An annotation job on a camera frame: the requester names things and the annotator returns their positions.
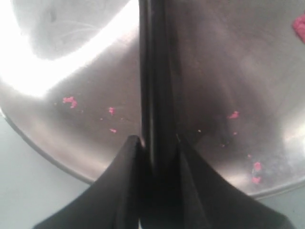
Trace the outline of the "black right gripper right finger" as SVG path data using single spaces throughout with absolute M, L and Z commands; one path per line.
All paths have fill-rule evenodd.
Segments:
M 227 182 L 181 135 L 179 229 L 290 229 L 290 219 Z

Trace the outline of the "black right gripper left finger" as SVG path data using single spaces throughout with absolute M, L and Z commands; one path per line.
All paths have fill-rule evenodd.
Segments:
M 140 139 L 129 136 L 104 173 L 36 229 L 137 229 Z

